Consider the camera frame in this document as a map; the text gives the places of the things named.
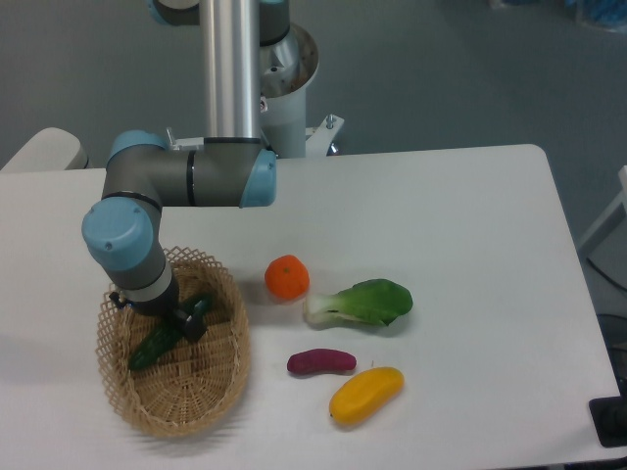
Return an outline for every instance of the white chair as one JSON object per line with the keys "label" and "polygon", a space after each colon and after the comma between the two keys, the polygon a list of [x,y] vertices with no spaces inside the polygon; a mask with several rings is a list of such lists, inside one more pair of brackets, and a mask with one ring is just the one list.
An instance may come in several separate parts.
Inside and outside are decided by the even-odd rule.
{"label": "white chair", "polygon": [[26,142],[0,172],[25,173],[88,167],[89,158],[78,139],[65,130],[49,127]]}

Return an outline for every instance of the metal pole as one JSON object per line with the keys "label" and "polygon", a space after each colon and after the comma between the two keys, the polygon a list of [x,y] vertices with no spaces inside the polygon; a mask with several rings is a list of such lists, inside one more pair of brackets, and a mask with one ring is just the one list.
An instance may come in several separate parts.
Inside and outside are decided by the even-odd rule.
{"label": "metal pole", "polygon": [[259,0],[201,0],[206,135],[260,137]]}

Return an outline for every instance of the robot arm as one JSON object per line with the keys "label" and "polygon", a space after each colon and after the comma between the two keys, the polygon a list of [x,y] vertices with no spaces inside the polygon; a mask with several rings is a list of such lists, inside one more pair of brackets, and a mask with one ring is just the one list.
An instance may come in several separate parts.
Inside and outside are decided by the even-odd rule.
{"label": "robot arm", "polygon": [[[166,3],[155,3],[164,19],[192,24],[198,18],[202,29],[204,145],[176,151],[154,134],[119,136],[102,200],[83,219],[82,235],[89,253],[137,311],[172,321],[197,340],[204,327],[181,316],[178,285],[159,243],[162,208],[268,206],[276,193],[276,155],[260,138],[259,0],[201,0],[198,7],[178,12]],[[180,6],[185,0],[168,3]],[[262,0],[261,11],[268,24],[265,40],[280,42],[290,29],[287,2]]]}

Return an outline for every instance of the purple sweet potato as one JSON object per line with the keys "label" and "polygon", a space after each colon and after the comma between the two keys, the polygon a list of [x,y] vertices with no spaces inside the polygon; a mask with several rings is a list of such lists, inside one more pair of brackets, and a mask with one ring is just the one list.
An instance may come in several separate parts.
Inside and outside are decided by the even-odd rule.
{"label": "purple sweet potato", "polygon": [[316,372],[347,372],[355,369],[357,360],[347,352],[309,350],[294,354],[287,361],[287,370],[295,375]]}

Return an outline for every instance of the orange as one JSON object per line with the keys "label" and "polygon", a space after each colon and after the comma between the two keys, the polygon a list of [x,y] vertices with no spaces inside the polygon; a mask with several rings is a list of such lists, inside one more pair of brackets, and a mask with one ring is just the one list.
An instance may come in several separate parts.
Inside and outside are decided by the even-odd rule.
{"label": "orange", "polygon": [[276,297],[291,301],[310,288],[310,274],[293,255],[277,258],[265,270],[265,285]]}

